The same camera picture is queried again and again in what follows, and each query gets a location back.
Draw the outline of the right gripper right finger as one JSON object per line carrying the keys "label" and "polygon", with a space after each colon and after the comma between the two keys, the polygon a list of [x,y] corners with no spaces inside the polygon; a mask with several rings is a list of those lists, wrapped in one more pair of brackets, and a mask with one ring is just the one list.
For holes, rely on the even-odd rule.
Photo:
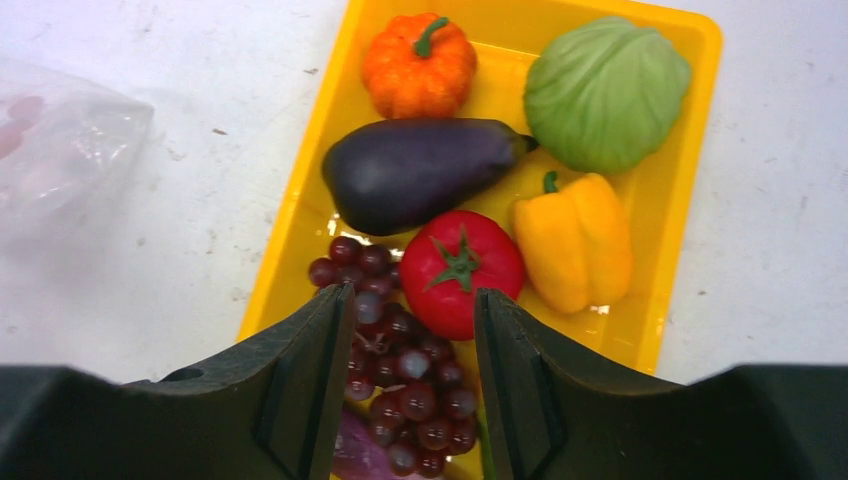
{"label": "right gripper right finger", "polygon": [[475,344],[500,479],[727,479],[717,389],[638,372],[483,289]]}

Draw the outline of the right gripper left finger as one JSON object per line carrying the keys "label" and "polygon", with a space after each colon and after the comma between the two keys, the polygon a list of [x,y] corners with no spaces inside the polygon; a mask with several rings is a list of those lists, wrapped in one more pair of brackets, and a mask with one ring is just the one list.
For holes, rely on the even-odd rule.
{"label": "right gripper left finger", "polygon": [[352,341],[352,287],[158,382],[129,385],[125,479],[326,479]]}

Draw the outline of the yellow plastic tray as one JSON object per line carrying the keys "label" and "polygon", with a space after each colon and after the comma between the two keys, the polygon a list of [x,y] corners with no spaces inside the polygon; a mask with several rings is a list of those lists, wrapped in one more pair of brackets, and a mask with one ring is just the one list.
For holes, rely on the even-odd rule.
{"label": "yellow plastic tray", "polygon": [[602,17],[652,27],[692,69],[680,119],[662,147],[635,169],[611,177],[627,208],[635,270],[626,298],[570,316],[551,311],[532,289],[519,303],[530,314],[609,359],[655,371],[689,201],[721,54],[719,28],[707,17],[633,1],[352,1],[326,70],[239,335],[247,338],[294,313],[314,294],[308,263],[330,240],[349,234],[321,177],[329,146],[377,113],[361,67],[372,39],[397,16],[437,13],[465,32],[478,69],[465,117],[493,118],[519,132],[527,70],[560,34]]}

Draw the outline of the green toy cabbage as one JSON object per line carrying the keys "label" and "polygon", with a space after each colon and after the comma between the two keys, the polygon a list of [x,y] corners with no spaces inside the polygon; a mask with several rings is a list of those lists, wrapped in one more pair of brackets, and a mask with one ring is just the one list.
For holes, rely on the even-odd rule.
{"label": "green toy cabbage", "polygon": [[688,61],[657,29],[604,17],[534,60],[524,113],[532,136],[569,169],[618,174],[661,147],[691,81]]}

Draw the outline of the clear zip top bag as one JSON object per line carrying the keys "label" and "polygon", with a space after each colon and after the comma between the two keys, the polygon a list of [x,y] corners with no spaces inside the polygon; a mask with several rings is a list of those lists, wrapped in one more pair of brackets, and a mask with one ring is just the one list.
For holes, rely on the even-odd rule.
{"label": "clear zip top bag", "polygon": [[1,226],[52,219],[139,157],[151,105],[92,81],[1,60]]}

